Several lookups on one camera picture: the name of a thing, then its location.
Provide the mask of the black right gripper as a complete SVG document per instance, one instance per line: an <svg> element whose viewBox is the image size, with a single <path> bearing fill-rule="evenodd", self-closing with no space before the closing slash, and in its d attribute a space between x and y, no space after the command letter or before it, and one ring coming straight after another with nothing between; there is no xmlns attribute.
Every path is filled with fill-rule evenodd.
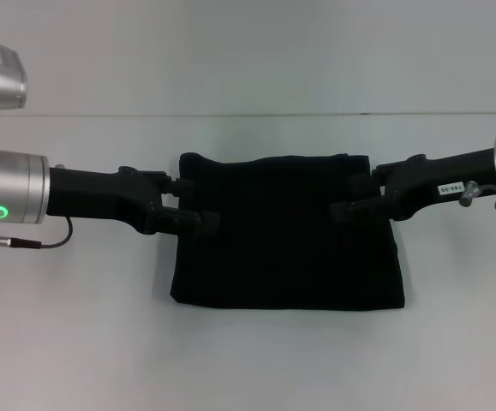
<svg viewBox="0 0 496 411"><path fill-rule="evenodd" d="M350 194L380 194L384 187L385 197L335 202L329 212L334 223L405 221L428 206L459 200L462 191L452 186L470 181L496 183L493 149L439 159L418 154L379 165L370 173L353 174L347 178Z"/></svg>

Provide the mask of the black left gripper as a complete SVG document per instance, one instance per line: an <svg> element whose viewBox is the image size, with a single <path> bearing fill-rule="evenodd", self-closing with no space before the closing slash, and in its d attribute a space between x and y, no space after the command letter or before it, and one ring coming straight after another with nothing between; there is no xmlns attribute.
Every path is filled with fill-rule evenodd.
<svg viewBox="0 0 496 411"><path fill-rule="evenodd" d="M115 173L50 169L46 213L56 217L116 220L143 235L216 235L220 214L163 207L161 194L190 199L194 183L165 177L157 186L139 171L121 167Z"/></svg>

